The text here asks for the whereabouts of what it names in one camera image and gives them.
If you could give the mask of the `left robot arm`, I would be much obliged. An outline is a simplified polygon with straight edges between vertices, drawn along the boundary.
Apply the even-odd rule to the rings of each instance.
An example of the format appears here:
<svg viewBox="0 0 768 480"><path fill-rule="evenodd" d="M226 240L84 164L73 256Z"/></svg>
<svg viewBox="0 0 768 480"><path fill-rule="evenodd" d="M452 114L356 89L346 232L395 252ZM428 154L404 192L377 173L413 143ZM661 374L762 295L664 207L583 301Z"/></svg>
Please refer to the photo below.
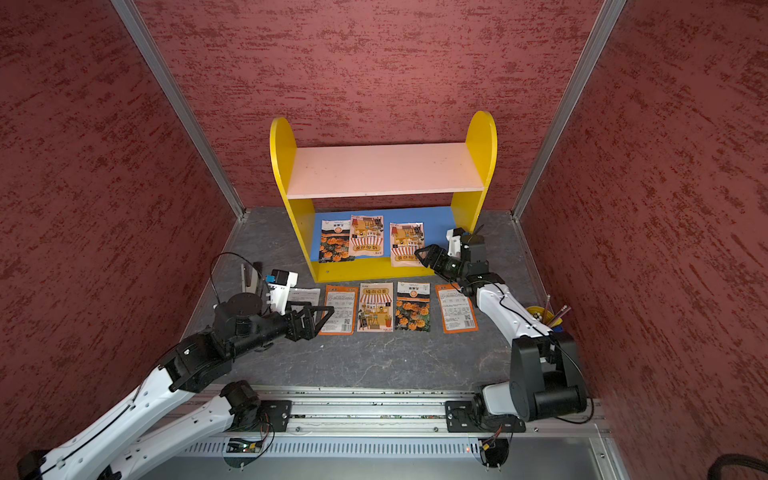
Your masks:
<svg viewBox="0 0 768 480"><path fill-rule="evenodd" d="M262 310L253 293L214 308L214 322L172 347L123 400L52 450L34 450L17 463L21 479L130 479L187 446L233 426L273 430L246 381L227 384L199 410L163 428L156 423L232 370L236 359L280 339L312 340L333 316L331 306L288 304Z"/></svg>

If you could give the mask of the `marigold seed bag top shelf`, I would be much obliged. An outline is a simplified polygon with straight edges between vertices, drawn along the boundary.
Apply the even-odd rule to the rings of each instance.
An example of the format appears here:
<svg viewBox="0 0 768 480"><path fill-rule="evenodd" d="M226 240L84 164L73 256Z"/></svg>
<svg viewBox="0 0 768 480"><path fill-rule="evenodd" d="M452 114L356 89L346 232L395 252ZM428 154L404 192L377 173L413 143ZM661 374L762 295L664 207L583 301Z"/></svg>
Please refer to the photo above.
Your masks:
<svg viewBox="0 0 768 480"><path fill-rule="evenodd" d="M398 282L394 305L396 331L429 332L431 286L429 283Z"/></svg>

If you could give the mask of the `sunflower shop seed bag top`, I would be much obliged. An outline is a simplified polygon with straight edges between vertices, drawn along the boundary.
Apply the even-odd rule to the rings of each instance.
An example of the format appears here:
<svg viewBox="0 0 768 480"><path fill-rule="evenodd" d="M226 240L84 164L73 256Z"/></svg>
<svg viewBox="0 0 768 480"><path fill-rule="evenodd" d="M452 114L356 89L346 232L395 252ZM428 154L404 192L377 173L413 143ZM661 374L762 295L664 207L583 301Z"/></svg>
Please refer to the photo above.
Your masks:
<svg viewBox="0 0 768 480"><path fill-rule="evenodd" d="M359 332L389 333L394 330L392 283L361 283L357 311Z"/></svg>

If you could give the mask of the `white seed bag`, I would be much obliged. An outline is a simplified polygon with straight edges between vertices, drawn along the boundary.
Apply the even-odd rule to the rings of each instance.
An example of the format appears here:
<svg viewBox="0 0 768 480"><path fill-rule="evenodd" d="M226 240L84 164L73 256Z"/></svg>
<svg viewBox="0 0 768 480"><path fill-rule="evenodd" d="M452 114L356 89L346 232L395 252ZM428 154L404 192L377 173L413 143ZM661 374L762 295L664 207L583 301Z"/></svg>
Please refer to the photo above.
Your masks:
<svg viewBox="0 0 768 480"><path fill-rule="evenodd" d="M318 306L320 301L320 288L292 288L289 291L288 301L294 305L299 303L309 303L312 306Z"/></svg>

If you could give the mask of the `orange bordered seed bag top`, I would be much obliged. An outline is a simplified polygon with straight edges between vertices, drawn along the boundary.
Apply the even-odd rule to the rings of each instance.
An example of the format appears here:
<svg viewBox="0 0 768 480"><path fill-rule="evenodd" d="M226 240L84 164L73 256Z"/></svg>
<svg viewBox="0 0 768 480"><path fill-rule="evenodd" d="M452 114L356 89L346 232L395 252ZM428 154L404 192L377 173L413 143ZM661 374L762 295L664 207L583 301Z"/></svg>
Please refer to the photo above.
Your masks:
<svg viewBox="0 0 768 480"><path fill-rule="evenodd" d="M321 335L352 335L355 331L358 288L328 285L325 305L334 313L322 327Z"/></svg>

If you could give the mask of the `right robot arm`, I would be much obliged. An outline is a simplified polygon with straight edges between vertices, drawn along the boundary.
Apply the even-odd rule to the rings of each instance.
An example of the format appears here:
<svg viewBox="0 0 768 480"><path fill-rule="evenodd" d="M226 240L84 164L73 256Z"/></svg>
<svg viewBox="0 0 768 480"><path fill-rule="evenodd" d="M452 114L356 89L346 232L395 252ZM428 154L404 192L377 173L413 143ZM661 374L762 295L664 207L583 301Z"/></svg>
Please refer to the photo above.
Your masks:
<svg viewBox="0 0 768 480"><path fill-rule="evenodd" d="M486 261L451 256L439 245L418 249L416 258L470 299L510 345L509 379L482 388L482 414L564 420L593 406L573 337L537 320Z"/></svg>

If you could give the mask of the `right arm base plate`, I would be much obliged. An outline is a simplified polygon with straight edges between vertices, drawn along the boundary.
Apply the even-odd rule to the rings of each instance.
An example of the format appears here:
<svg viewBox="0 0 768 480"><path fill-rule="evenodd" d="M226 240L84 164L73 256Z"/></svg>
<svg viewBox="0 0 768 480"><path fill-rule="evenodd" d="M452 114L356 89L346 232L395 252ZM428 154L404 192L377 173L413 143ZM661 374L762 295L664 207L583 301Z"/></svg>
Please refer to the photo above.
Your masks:
<svg viewBox="0 0 768 480"><path fill-rule="evenodd" d="M515 415L493 415L477 401L446 401L445 418L449 433L525 433L525 423Z"/></svg>

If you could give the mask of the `orange seed bag shelf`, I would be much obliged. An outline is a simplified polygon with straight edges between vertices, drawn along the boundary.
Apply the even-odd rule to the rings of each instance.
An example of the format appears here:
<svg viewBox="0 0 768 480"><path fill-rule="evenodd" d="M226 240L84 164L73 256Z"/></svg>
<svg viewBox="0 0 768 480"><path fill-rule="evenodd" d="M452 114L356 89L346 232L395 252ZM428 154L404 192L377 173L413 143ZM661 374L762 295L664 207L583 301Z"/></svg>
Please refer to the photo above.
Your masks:
<svg viewBox="0 0 768 480"><path fill-rule="evenodd" d="M443 331L446 334L468 333L478 330L472 303L456 285L437 285L436 294L443 319Z"/></svg>

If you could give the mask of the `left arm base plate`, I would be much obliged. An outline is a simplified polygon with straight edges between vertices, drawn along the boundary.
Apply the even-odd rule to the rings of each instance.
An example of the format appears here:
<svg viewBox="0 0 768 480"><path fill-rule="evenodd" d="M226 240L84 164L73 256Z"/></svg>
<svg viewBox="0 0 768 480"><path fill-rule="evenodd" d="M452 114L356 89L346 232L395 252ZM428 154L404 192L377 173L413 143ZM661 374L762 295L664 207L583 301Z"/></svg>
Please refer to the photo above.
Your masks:
<svg viewBox="0 0 768 480"><path fill-rule="evenodd" d="M224 425L219 432L240 433L256 432L284 433L291 418L293 402L290 400L258 400L241 402L232 406L226 398L223 400Z"/></svg>

